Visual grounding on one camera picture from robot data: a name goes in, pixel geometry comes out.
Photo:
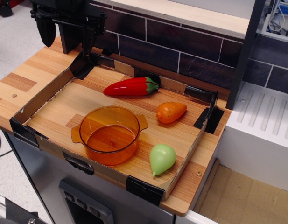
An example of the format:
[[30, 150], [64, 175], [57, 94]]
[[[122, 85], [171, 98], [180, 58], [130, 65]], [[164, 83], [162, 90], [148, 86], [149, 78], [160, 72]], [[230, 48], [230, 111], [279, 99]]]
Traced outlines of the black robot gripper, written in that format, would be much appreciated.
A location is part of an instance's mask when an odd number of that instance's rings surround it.
[[107, 14], [88, 0], [32, 0], [31, 3], [31, 17], [47, 47], [56, 38], [56, 24], [83, 30], [83, 56], [90, 55], [97, 35], [105, 32]]

